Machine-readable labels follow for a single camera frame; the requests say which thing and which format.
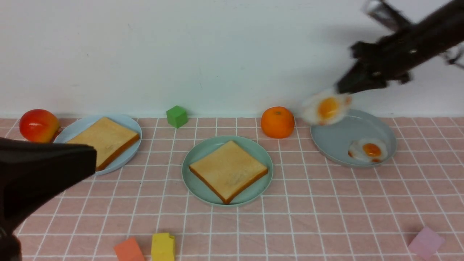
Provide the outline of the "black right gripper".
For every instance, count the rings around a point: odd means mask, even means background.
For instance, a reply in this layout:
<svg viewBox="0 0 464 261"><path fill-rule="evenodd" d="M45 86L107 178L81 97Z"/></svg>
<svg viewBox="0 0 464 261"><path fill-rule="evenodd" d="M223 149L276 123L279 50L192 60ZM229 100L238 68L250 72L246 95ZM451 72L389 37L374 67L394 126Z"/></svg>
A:
<svg viewBox="0 0 464 261"><path fill-rule="evenodd" d="M390 81L412 80L411 58L401 48L385 49L378 43L356 42L350 48L353 66L335 84L339 94L387 88Z"/></svg>

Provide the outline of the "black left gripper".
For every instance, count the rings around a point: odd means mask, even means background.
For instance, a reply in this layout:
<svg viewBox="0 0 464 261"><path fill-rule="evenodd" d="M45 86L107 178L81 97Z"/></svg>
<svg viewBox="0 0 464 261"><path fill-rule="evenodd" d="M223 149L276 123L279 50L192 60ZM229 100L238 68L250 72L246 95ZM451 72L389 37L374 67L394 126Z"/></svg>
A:
<svg viewBox="0 0 464 261"><path fill-rule="evenodd" d="M83 144L1 138L1 231L14 232L66 189L94 175L96 150Z"/></svg>

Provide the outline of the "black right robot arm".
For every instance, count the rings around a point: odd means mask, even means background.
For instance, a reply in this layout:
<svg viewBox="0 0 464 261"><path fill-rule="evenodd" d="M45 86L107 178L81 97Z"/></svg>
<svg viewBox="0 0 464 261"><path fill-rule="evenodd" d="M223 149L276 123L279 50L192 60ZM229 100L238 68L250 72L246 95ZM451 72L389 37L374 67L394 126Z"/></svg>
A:
<svg viewBox="0 0 464 261"><path fill-rule="evenodd" d="M449 50L464 39L462 0L446 3L418 23L410 22L384 0L368 0L363 12L392 34L376 43L359 41L351 46L356 61L335 84L339 94L386 88L390 81L406 84L412 79L412 69L436 56L444 58L448 65L463 68L458 63L463 56L462 47L456 56L449 55Z"/></svg>

